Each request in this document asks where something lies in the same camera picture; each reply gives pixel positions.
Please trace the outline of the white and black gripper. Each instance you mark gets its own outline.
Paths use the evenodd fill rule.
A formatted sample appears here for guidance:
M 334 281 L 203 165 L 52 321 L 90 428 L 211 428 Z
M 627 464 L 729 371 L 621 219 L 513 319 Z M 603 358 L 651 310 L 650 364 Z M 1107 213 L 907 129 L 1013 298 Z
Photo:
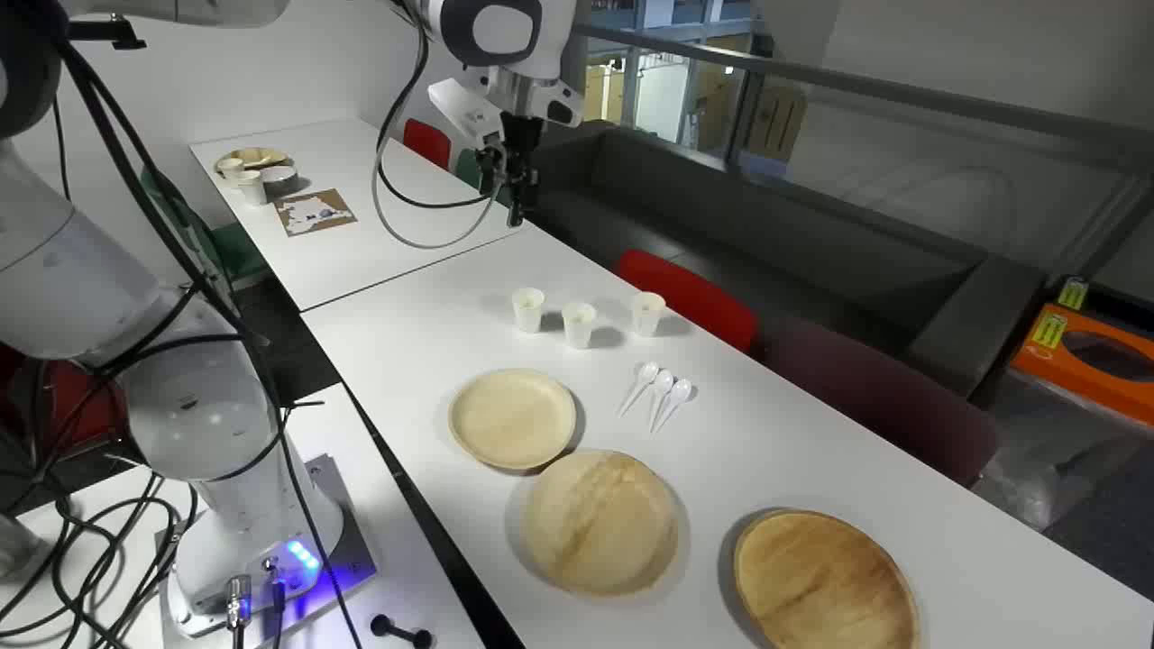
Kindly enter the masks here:
M 433 83 L 424 96 L 467 143 L 484 149 L 484 196 L 502 198 L 508 183 L 508 227 L 518 227 L 521 160 L 536 153 L 549 125 L 573 129 L 585 96 L 561 81 L 525 81 L 506 67 L 467 67 L 461 81 Z

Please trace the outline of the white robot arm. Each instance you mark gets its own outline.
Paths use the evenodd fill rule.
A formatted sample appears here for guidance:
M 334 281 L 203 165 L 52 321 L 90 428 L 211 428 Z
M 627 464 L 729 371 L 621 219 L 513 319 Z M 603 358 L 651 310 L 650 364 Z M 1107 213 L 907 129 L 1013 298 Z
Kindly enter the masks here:
M 68 18 L 120 11 L 259 28 L 289 0 L 0 0 L 0 343 L 39 361 L 101 361 L 147 464 L 189 483 L 204 516 L 175 548 L 175 587 L 211 607 L 236 576 L 306 590 L 341 537 L 337 506 L 299 481 L 274 400 L 211 290 L 175 296 L 42 183 L 10 149 L 81 59 Z

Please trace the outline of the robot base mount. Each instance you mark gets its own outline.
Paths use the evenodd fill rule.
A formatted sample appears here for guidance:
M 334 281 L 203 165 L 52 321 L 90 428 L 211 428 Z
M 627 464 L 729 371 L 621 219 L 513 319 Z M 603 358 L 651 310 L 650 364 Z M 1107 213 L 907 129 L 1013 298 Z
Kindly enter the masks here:
M 204 488 L 204 513 L 179 537 L 163 621 L 179 641 L 241 627 L 269 649 L 376 576 L 351 492 L 326 456 L 280 460 Z

